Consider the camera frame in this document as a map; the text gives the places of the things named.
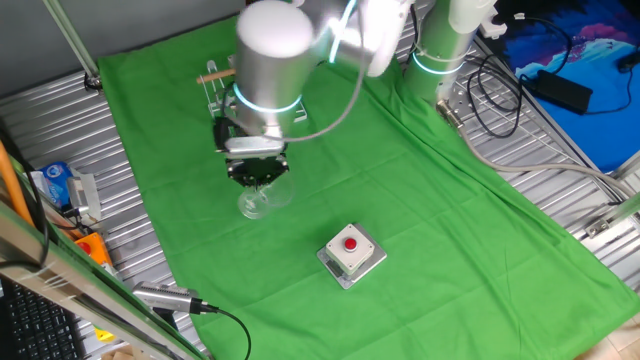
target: gray cable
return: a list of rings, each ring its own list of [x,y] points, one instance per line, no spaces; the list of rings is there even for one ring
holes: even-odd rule
[[[342,115],[340,115],[340,117],[338,117],[336,121],[331,123],[331,125],[327,126],[326,128],[318,131],[317,133],[307,135],[307,136],[297,137],[297,138],[288,138],[288,137],[275,137],[275,136],[265,135],[262,133],[256,134],[253,131],[253,129],[237,121],[235,115],[227,114],[227,118],[233,121],[234,124],[240,126],[244,131],[247,132],[247,134],[251,136],[262,136],[265,139],[275,140],[275,141],[284,141],[284,142],[301,142],[301,141],[315,139],[318,136],[322,136],[328,133],[329,131],[333,130],[336,126],[340,125],[340,123],[349,115],[349,113],[351,112],[351,109],[353,109],[353,105],[355,105],[356,100],[358,99],[358,95],[360,94],[360,89],[362,88],[362,82],[364,81],[364,75],[365,75],[366,66],[367,66],[366,64],[367,58],[365,56],[365,49],[364,49],[364,25],[362,24],[362,14],[364,14],[364,11],[362,10],[362,5],[360,2],[358,2],[358,12],[359,12],[358,27],[360,28],[360,50],[362,52],[362,54],[360,55],[360,72],[358,73],[358,80],[356,81],[356,87],[353,89],[353,95],[351,95],[351,100],[349,101],[349,104],[347,104],[347,107],[342,112]]]
[[[560,169],[560,170],[577,171],[577,172],[581,172],[583,174],[595,176],[595,177],[601,179],[602,181],[606,182],[607,184],[615,186],[616,188],[620,189],[625,195],[627,195],[628,198],[632,198],[633,196],[635,196],[635,193],[633,191],[631,191],[631,189],[629,189],[627,186],[622,184],[620,181],[612,178],[611,176],[605,175],[605,174],[603,174],[603,173],[601,173],[599,171],[596,171],[596,170],[593,170],[593,169],[589,169],[588,167],[584,167],[584,166],[581,166],[581,165],[573,165],[573,164],[539,164],[539,165],[531,165],[531,166],[506,166],[506,165],[496,164],[496,163],[491,162],[491,161],[487,160],[486,158],[484,158],[478,152],[478,150],[476,150],[476,148],[471,143],[471,139],[469,139],[469,135],[467,135],[467,131],[465,130],[464,126],[459,128],[458,132],[459,132],[460,136],[462,137],[462,139],[464,140],[464,142],[467,143],[467,146],[469,147],[469,150],[471,150],[473,155],[475,155],[475,157],[477,157],[478,160],[480,160],[482,163],[484,163],[485,165],[487,165],[487,166],[489,166],[489,167],[491,167],[491,168],[493,168],[495,170],[503,171],[503,172],[528,172],[528,171],[542,171],[542,170],[549,170],[549,169]]]

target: orange handle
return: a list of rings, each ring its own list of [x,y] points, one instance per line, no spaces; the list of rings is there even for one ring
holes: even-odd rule
[[[22,194],[22,190],[20,189],[18,177],[13,170],[13,165],[11,165],[9,154],[7,154],[7,150],[4,148],[2,141],[0,141],[0,174],[2,174],[4,183],[7,185],[7,190],[9,191],[9,195],[11,196],[11,202],[13,203],[13,208],[18,213],[18,215],[20,215],[20,217],[24,219],[24,221],[35,227],[33,224],[33,219],[31,219],[31,214],[29,214],[27,203],[24,201],[24,195]]]
[[[198,84],[202,84],[203,82],[218,80],[218,79],[222,79],[223,77],[227,77],[235,74],[236,74],[236,69],[222,70],[222,71],[218,71],[217,73],[201,76],[197,78],[196,81],[198,82]]]

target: metal grating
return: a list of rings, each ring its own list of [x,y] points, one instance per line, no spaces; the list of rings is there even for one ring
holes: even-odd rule
[[[79,73],[0,100],[0,116],[34,167],[62,160],[95,175],[106,245],[127,286],[143,280],[173,284],[106,99],[87,92],[83,80]],[[189,316],[175,320],[185,338],[204,350]],[[103,344],[90,323],[78,325],[89,359],[119,343]]]
[[[420,3],[419,16],[428,7],[428,2]],[[409,20],[398,47],[400,59],[406,59],[411,45],[411,26]],[[566,135],[561,130],[553,131],[531,106],[525,106],[521,126],[511,138],[489,137],[470,114],[466,100],[466,82],[473,70],[469,65],[461,70],[451,102],[463,117],[473,143],[485,156],[509,165],[576,162],[579,149],[572,150],[571,146],[575,145],[570,140],[562,140]],[[485,78],[494,100],[512,102],[506,89],[492,84],[490,77]],[[79,73],[0,100],[0,116],[35,167],[63,160],[81,172],[95,175],[102,204],[102,226],[109,234],[107,247],[127,286],[133,287],[143,280],[173,284],[175,281],[142,204],[106,99],[97,92],[87,92],[82,81],[83,74]],[[488,107],[475,85],[472,94],[488,126],[498,132],[512,126],[513,114],[507,116]],[[640,266],[637,265],[640,232],[635,224],[622,222],[593,239],[584,230],[612,209],[607,205],[611,199],[599,184],[589,177],[557,170],[501,175],[629,286],[640,287]],[[628,175],[626,181],[640,190],[640,170]],[[177,315],[176,323],[186,339],[204,350],[188,315]],[[88,322],[79,320],[79,327],[87,358],[99,358],[114,345],[98,342]]]

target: clear glass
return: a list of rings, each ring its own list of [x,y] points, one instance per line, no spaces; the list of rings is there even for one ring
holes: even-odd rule
[[[288,205],[293,194],[293,179],[289,173],[285,173],[269,185],[245,189],[238,198],[238,208],[249,219],[261,219],[272,208]]]

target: green cloth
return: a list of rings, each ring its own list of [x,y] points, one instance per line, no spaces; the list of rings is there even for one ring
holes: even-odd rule
[[[99,65],[178,285],[242,319],[253,359],[572,359],[640,310],[634,292],[407,92],[397,63],[366,80],[334,131],[289,146],[293,201],[245,218],[195,82],[208,60],[226,65],[234,25]],[[297,132],[333,121],[355,78],[318,67]],[[343,290],[316,251],[350,222],[388,258]],[[236,323],[192,318],[217,359],[243,358]]]

